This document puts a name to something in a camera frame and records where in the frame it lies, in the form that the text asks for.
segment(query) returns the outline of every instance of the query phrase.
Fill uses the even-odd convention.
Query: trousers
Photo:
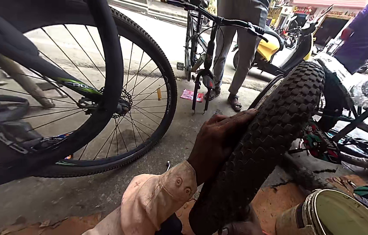
[[[249,21],[264,28],[269,6],[269,0],[218,0],[217,14],[226,19]],[[256,36],[250,35],[244,28],[222,26],[218,29],[213,67],[215,87],[220,87],[222,83],[226,57],[236,31],[238,35],[239,63],[229,88],[229,92],[234,95],[238,93],[239,88],[248,75],[261,40]]]

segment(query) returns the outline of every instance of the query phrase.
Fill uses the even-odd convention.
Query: red packet
[[[193,95],[194,95],[193,91],[185,89],[183,91],[183,94],[181,95],[181,98],[188,99],[188,100],[193,100]],[[197,102],[202,102],[203,101],[203,96],[204,96],[204,93],[197,93],[196,101]]]

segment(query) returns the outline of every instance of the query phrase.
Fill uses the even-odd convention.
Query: beige cloth
[[[83,235],[153,235],[196,190],[196,172],[187,161],[162,175],[135,176],[121,206]]]

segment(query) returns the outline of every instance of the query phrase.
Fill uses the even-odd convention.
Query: sandal
[[[219,95],[220,95],[220,87],[214,88],[210,92],[210,97],[208,98],[208,100],[210,101],[210,100],[218,97]]]
[[[235,95],[235,94],[229,94],[229,97],[227,98],[227,100],[229,101],[232,109],[235,112],[240,112],[240,110],[242,109],[242,104],[239,103],[239,96]]]

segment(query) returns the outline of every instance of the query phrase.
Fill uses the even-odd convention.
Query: person
[[[334,57],[351,73],[368,60],[368,5],[341,33],[344,41]]]
[[[267,20],[269,0],[218,0],[217,14],[226,19],[239,19],[249,21],[262,28]],[[216,36],[216,55],[214,57],[213,76],[215,88],[212,89],[209,100],[220,95],[224,65],[233,37],[237,31],[239,46],[239,62],[229,88],[228,102],[234,111],[239,112],[242,105],[238,101],[237,93],[242,86],[251,64],[255,52],[260,43],[260,38],[250,35],[246,29],[235,26],[222,26]]]
[[[175,211],[230,156],[256,114],[257,110],[250,109],[231,117],[214,115],[202,125],[187,160],[161,175],[135,176],[121,205],[83,235],[181,234]],[[222,234],[259,235],[262,230],[256,218],[229,224]]]

